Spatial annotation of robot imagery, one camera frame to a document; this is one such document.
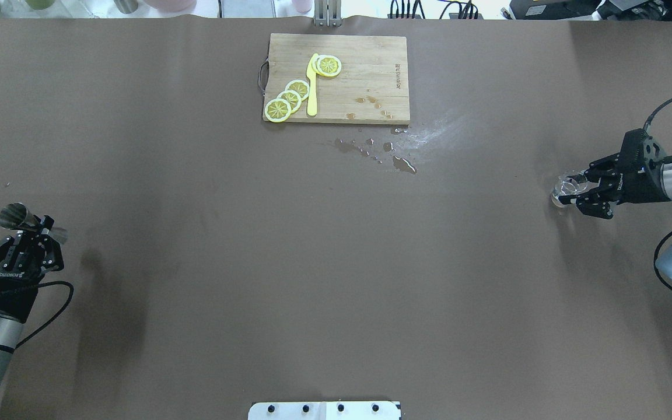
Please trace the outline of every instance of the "knife handle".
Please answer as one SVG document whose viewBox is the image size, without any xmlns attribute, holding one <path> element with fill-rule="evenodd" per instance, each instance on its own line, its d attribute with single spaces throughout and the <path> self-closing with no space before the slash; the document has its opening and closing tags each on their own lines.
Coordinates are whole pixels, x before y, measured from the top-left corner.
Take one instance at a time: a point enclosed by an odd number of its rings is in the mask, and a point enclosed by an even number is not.
<svg viewBox="0 0 672 420">
<path fill-rule="evenodd" d="M 307 115 L 315 117 L 318 113 L 318 90 L 315 86 L 315 80 L 318 79 L 318 75 L 312 77 L 310 82 L 310 95 L 307 97 Z"/>
</svg>

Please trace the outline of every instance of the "cutting board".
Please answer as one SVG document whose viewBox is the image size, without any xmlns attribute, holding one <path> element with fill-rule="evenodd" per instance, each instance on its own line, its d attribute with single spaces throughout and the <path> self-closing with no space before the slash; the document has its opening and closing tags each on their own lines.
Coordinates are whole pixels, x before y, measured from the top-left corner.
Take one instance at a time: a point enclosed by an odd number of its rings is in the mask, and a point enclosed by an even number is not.
<svg viewBox="0 0 672 420">
<path fill-rule="evenodd" d="M 408 125 L 411 121 L 405 37 L 271 34 L 264 104 L 291 80 L 307 80 L 307 63 L 314 53 L 338 57 L 341 73 L 318 76 L 315 117 L 307 116 L 307 103 L 302 103 L 287 123 Z"/>
</svg>

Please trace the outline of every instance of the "water droplet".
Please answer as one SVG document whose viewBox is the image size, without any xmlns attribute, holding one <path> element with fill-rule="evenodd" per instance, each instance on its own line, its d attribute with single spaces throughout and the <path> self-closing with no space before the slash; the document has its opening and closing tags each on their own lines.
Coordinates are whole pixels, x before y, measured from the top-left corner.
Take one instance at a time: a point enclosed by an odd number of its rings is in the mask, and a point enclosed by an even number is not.
<svg viewBox="0 0 672 420">
<path fill-rule="evenodd" d="M 346 144 L 344 143 L 344 141 L 341 141 L 341 139 L 338 138 L 336 139 L 336 141 L 334 141 L 334 146 L 336 146 L 336 148 L 343 153 L 349 152 L 352 149 L 351 144 Z"/>
<path fill-rule="evenodd" d="M 409 172 L 412 175 L 417 174 L 417 171 L 416 171 L 417 168 L 413 167 L 413 165 L 411 165 L 411 163 L 408 160 L 403 159 L 403 157 L 401 158 L 401 157 L 398 157 L 398 156 L 394 156 L 393 157 L 393 166 L 395 167 L 395 169 L 400 170 L 401 172 Z"/>
</svg>

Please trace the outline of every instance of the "lime slice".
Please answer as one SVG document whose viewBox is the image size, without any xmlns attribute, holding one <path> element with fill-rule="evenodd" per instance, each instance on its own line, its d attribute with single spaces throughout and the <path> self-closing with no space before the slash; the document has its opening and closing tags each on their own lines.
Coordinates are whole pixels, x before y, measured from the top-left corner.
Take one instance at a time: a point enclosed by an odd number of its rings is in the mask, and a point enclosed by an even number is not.
<svg viewBox="0 0 672 420">
<path fill-rule="evenodd" d="M 302 104 L 302 99 L 299 97 L 299 93 L 296 93 L 294 90 L 285 90 L 277 96 L 277 98 L 282 98 L 290 104 L 290 109 L 292 109 L 292 114 L 297 112 L 299 106 Z"/>
<path fill-rule="evenodd" d="M 292 107 L 286 99 L 271 99 L 264 107 L 264 115 L 272 123 L 281 123 L 292 114 Z"/>
<path fill-rule="evenodd" d="M 341 72 L 341 60 L 333 55 L 321 55 L 315 60 L 315 72 L 323 77 L 334 77 Z"/>
<path fill-rule="evenodd" d="M 305 80 L 295 79 L 287 83 L 285 90 L 294 90 L 301 100 L 307 99 L 310 96 L 310 85 Z"/>
</svg>

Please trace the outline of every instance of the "gray tabletop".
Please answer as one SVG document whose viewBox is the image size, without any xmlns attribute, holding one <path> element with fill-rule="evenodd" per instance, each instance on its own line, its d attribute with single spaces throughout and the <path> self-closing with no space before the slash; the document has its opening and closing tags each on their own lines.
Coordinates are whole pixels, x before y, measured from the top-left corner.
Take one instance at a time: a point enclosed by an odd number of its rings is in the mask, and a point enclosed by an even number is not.
<svg viewBox="0 0 672 420">
<path fill-rule="evenodd" d="M 407 420 L 672 418 L 651 269 L 672 203 L 604 221 L 547 197 L 672 96 L 672 23 L 347 19 L 332 32 L 408 37 L 399 135 L 261 121 L 272 32 L 320 31 L 0 21 L 0 207 L 69 229 L 48 279 L 77 287 L 16 353 L 0 418 L 339 398 Z M 653 135 L 672 152 L 672 106 Z M 334 146 L 368 138 L 383 164 Z M 43 290 L 26 331 L 64 295 Z"/>
</svg>

